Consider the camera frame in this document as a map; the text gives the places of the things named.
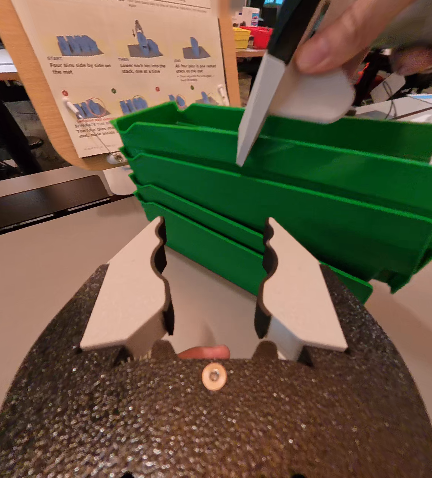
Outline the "red plastic bin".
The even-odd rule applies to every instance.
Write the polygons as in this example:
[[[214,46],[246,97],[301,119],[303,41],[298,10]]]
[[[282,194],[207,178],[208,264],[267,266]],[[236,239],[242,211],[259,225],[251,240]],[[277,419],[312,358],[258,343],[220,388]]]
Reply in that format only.
[[[259,50],[265,50],[267,48],[273,28],[260,26],[240,26],[240,28],[249,31],[249,38],[252,38],[249,40],[246,48]]]

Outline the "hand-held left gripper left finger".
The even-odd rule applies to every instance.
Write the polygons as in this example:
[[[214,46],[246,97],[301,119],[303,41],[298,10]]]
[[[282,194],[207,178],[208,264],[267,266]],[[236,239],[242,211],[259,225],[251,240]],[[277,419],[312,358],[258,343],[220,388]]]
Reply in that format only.
[[[175,314],[166,265],[164,217],[156,217],[107,265],[86,329],[83,351],[123,347],[134,358],[173,335]]]

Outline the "person's right hand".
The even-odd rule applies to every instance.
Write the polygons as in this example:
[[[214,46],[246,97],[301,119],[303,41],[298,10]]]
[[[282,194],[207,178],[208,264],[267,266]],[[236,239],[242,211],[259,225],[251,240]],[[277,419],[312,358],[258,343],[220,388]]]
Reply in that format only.
[[[412,0],[355,1],[298,49],[293,59],[296,67],[307,75],[342,69],[351,79],[373,41],[412,3]]]

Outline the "yellow plastic bin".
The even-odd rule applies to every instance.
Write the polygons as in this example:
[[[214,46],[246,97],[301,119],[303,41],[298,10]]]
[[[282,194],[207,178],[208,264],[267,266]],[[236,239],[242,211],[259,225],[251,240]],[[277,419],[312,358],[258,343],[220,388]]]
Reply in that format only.
[[[250,29],[244,27],[233,27],[236,50],[246,50],[249,45],[251,35]]]

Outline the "person's left hand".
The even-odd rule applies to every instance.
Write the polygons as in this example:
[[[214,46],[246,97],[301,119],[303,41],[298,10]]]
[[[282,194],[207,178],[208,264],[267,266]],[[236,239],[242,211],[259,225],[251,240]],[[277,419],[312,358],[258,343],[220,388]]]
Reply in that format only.
[[[225,360],[230,359],[230,356],[230,349],[226,345],[197,346],[178,354],[180,359]]]

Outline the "white and blue box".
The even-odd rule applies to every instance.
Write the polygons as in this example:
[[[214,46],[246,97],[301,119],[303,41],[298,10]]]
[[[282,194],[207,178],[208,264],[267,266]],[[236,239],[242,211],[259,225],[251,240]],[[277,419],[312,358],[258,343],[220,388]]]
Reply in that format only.
[[[243,6],[243,8],[235,16],[235,23],[239,26],[255,26],[257,27],[260,19],[260,9]]]

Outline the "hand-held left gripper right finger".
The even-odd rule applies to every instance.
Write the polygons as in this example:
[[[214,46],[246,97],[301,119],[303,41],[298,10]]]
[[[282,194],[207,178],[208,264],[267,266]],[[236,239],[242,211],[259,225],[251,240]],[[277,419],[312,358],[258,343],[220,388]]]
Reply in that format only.
[[[256,298],[254,327],[284,359],[304,347],[345,352],[348,344],[319,261],[274,218],[263,236],[266,272]]]

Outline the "green plastic bin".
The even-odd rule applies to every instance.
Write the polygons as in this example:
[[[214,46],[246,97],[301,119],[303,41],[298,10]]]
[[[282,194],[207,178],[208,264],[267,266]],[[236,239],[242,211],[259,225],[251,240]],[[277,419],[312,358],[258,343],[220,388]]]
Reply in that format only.
[[[195,206],[262,233],[274,218],[317,259],[401,288],[432,260],[432,218],[150,154],[129,160],[147,201]]]
[[[143,201],[148,202],[147,200],[143,199],[137,191],[135,192],[135,196],[137,197],[138,200],[142,199]],[[164,198],[161,205],[173,210],[173,207],[172,206],[168,207],[168,204],[169,204],[169,200]],[[264,231],[262,233],[253,231],[251,229],[240,226],[232,222],[231,220],[223,219],[221,216],[212,214],[212,213],[209,214],[208,218],[201,218],[201,214],[198,213],[195,206],[185,207],[184,205],[181,204],[179,200],[176,201],[176,210],[173,210],[173,211],[193,220],[194,222],[198,224],[205,226],[206,228],[210,230],[213,230],[229,239],[232,239],[233,241],[239,244],[242,244],[253,251],[256,251],[259,253],[264,252],[264,245],[263,245],[263,239],[262,239]],[[370,295],[370,292],[368,290],[371,287],[367,285],[369,281],[364,281],[362,279],[359,279],[350,273],[344,272],[341,269],[338,269],[328,263],[323,262],[322,260],[319,260],[319,261],[329,266],[339,276],[339,278],[350,288],[350,290],[352,290],[353,293],[357,297],[359,297],[361,301],[363,302],[366,301],[366,299]],[[400,288],[393,290],[391,288],[392,292],[396,292],[399,289]]]
[[[343,117],[318,124],[270,116],[236,165],[242,108],[175,102],[111,120],[128,158],[146,152],[271,181],[432,214],[432,124]]]
[[[140,199],[146,217],[164,217],[166,245],[222,278],[257,295],[266,271],[263,253],[229,239],[156,202]]]

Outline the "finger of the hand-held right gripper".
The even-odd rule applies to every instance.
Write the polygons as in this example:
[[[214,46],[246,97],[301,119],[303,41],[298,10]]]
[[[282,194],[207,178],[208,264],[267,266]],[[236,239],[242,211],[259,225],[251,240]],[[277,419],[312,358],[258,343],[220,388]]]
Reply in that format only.
[[[286,63],[266,52],[241,118],[237,136],[237,166],[242,167],[267,118],[273,97],[286,69]]]

